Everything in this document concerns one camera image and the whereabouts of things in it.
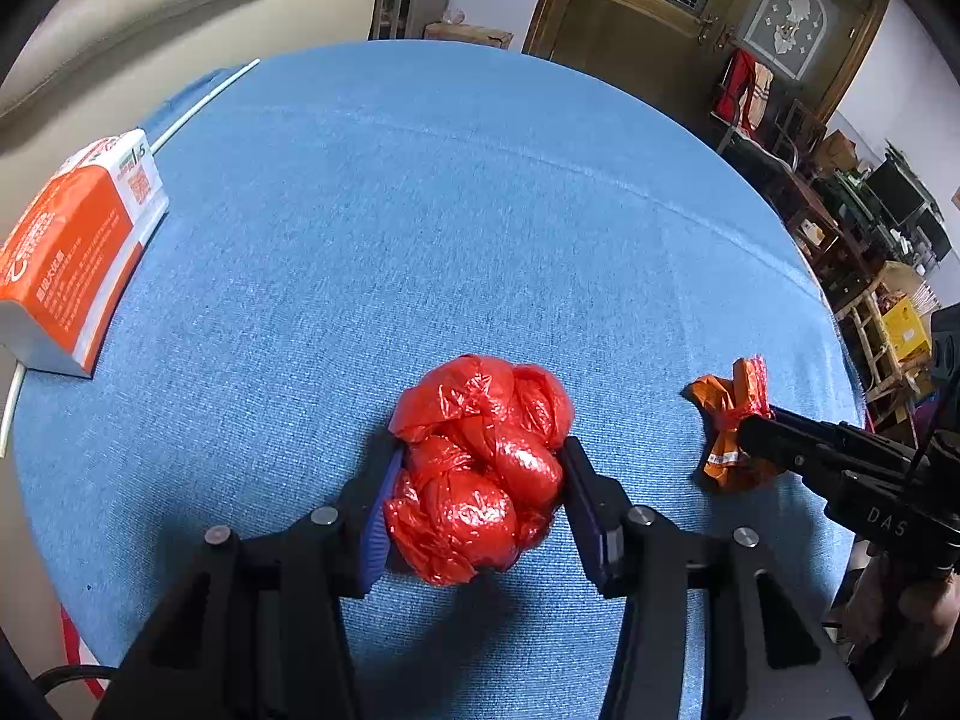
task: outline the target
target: red cloth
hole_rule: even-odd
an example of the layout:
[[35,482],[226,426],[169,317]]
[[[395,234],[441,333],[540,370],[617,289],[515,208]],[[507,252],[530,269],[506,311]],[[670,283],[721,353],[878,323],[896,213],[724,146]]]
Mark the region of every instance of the red cloth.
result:
[[746,114],[750,111],[750,105],[754,101],[754,89],[757,87],[757,60],[750,52],[743,49],[733,50],[724,86],[725,89],[720,93],[713,112],[729,124],[738,113],[740,99],[746,94],[747,100],[743,105],[744,114],[737,125],[752,137],[754,129]]
[[408,448],[384,515],[416,574],[464,583],[537,546],[563,485],[553,452],[572,423],[563,385],[538,365],[464,355],[407,389],[390,430]]

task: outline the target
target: orange plastic bag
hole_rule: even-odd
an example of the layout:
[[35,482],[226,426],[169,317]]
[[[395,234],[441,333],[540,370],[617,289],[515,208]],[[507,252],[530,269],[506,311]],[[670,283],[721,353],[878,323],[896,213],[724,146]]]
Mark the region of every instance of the orange plastic bag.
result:
[[781,473],[762,459],[748,458],[736,442],[736,429],[747,415],[771,418],[767,398],[767,367],[760,355],[733,363],[733,379],[701,376],[690,385],[691,396],[707,412],[717,429],[704,473],[722,490],[750,490]]
[[416,574],[461,584],[543,541],[563,485],[554,452],[572,423],[563,385],[538,365],[464,355],[407,389],[390,431],[408,449],[384,515]]

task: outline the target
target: door frame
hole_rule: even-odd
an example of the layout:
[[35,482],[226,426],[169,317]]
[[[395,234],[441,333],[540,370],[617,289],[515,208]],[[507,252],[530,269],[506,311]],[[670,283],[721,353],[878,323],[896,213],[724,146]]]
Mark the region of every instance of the door frame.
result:
[[[553,47],[560,33],[560,24],[570,4],[570,0],[537,0],[534,15],[527,30],[526,40],[523,42],[523,52],[541,59],[549,59]],[[864,23],[858,28],[856,37],[851,44],[851,50],[834,76],[823,99],[817,105],[814,115],[825,122],[840,103],[840,98],[853,83],[853,76],[860,69],[867,49],[874,42],[880,22],[887,11],[890,0],[871,0],[870,6],[864,14]]]

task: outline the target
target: wooden door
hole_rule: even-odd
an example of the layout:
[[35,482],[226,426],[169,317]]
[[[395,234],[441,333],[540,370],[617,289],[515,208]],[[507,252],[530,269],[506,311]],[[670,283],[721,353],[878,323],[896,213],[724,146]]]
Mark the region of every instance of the wooden door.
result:
[[791,97],[818,108],[846,88],[883,7],[885,0],[878,12],[877,0],[567,0],[552,34],[533,30],[534,53],[709,138],[709,109],[735,46],[770,67]]

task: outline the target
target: white rod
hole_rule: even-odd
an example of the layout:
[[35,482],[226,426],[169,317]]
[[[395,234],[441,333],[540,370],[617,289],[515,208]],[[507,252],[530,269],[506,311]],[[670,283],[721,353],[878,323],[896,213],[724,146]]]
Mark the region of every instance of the white rod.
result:
[[13,380],[10,391],[7,392],[7,403],[3,406],[3,420],[0,421],[0,458],[7,456],[7,443],[10,441],[10,432],[13,429],[13,411],[16,409],[16,399],[20,397],[20,388],[23,386],[23,374],[26,368],[22,362],[17,362],[13,370]]
[[248,71],[251,71],[253,68],[255,68],[259,64],[260,64],[259,59],[253,60],[253,62],[240,68],[240,70],[238,70],[236,73],[230,76],[226,81],[221,83],[215,89],[206,93],[203,96],[203,98],[200,98],[199,100],[197,100],[196,103],[190,106],[190,108],[187,110],[186,113],[184,113],[179,119],[177,119],[176,122],[173,122],[170,125],[170,127],[167,127],[167,131],[164,132],[162,135],[160,135],[160,138],[157,138],[155,141],[153,141],[150,144],[150,151],[152,153],[157,153],[157,151],[160,150],[160,147],[163,146],[164,143],[169,141],[176,134],[176,131],[179,130],[181,127],[183,127],[184,124],[186,124],[186,122],[189,122],[190,119],[193,118],[194,114],[196,114],[197,111],[200,110],[200,108],[203,108],[207,103],[210,102],[210,100],[213,100],[213,98],[215,98],[216,95],[219,95],[219,93],[221,93],[224,89],[226,89],[227,86],[232,84],[233,81],[236,81],[239,77],[244,76]]

